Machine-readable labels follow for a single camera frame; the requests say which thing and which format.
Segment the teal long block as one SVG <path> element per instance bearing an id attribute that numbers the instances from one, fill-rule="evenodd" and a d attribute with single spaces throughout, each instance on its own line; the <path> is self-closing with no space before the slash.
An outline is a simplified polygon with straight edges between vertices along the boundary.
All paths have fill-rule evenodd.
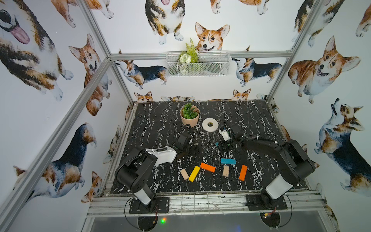
<path id="1" fill-rule="evenodd" d="M 225 159 L 225 158 L 222 158 L 220 160 L 221 164 L 226 164 L 226 165 L 235 165 L 236 164 L 236 160 L 235 159 Z"/>

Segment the yellow long block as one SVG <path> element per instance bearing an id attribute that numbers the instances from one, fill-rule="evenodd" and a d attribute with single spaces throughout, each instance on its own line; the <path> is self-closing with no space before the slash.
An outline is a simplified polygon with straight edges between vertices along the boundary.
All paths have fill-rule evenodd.
<path id="1" fill-rule="evenodd" d="M 200 167 L 199 166 L 195 166 L 195 168 L 193 169 L 191 175 L 189 176 L 189 181 L 190 182 L 194 182 L 194 180 L 196 179 L 199 171 L 200 171 Z"/>

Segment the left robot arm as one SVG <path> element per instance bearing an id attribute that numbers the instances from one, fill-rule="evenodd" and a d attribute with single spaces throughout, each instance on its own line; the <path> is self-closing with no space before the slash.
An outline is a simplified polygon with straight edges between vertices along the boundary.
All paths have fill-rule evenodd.
<path id="1" fill-rule="evenodd" d="M 168 212 L 168 200 L 158 198 L 147 182 L 153 169 L 165 163 L 172 163 L 180 154 L 189 153 L 192 148 L 193 136 L 183 132 L 171 145 L 162 148 L 143 148 L 135 146 L 115 171 L 115 180 L 128 188 L 134 195 L 131 214 Z"/>

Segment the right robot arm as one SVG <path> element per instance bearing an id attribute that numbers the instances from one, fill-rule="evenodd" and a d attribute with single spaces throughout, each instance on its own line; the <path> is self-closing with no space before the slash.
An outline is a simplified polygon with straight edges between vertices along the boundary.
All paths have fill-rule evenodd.
<path id="1" fill-rule="evenodd" d="M 278 165 L 278 176 L 263 188 L 261 194 L 246 195 L 249 210 L 287 209 L 284 194 L 304 181 L 316 170 L 316 166 L 295 140 L 276 140 L 243 133 L 241 127 L 221 126 L 218 130 L 223 139 L 217 147 L 222 151 L 244 149 L 271 156 Z"/>

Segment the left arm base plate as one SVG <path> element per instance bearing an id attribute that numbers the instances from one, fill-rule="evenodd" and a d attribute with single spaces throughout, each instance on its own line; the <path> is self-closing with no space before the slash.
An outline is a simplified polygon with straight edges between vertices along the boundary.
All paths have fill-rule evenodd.
<path id="1" fill-rule="evenodd" d="M 170 206 L 169 197 L 156 197 L 149 204 L 145 205 L 140 200 L 132 200 L 129 203 L 130 214 L 154 214 L 154 213 L 168 213 Z"/>

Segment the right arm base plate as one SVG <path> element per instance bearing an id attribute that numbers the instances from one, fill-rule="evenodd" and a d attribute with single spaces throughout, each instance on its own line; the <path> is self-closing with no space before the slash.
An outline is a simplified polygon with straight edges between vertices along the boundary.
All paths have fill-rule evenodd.
<path id="1" fill-rule="evenodd" d="M 266 194 L 247 194 L 245 196 L 246 206 L 250 211 L 273 211 L 273 210 L 286 210 L 288 209 L 284 196 L 277 199 L 272 199 Z"/>

